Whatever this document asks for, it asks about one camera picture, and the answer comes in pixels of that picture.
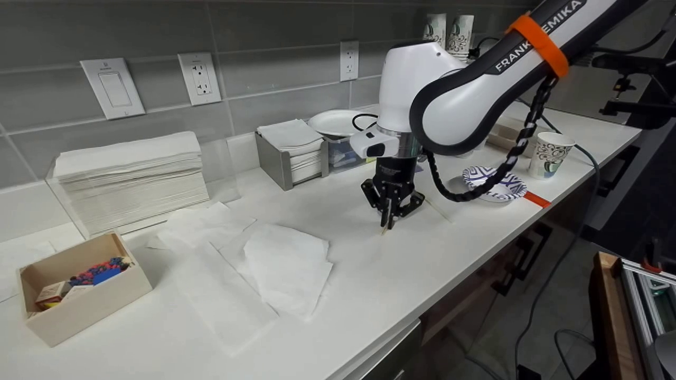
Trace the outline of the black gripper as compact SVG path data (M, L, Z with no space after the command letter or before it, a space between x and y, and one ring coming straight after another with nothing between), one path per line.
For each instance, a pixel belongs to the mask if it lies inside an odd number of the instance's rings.
M414 172L414 159L378 159L375 175L361 184L367 203L381 214L381 229L391 230L388 210L402 219L422 205L424 195L414 191Z

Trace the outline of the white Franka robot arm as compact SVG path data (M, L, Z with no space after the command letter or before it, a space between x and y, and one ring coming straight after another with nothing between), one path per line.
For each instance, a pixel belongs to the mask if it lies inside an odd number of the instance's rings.
M398 44L386 53L378 118L350 137L358 156L375 161L361 184L388 230L415 211L417 159L466 154L478 149L523 92L544 99L571 63L646 0L542 0L520 16L478 59L463 63L434 43Z

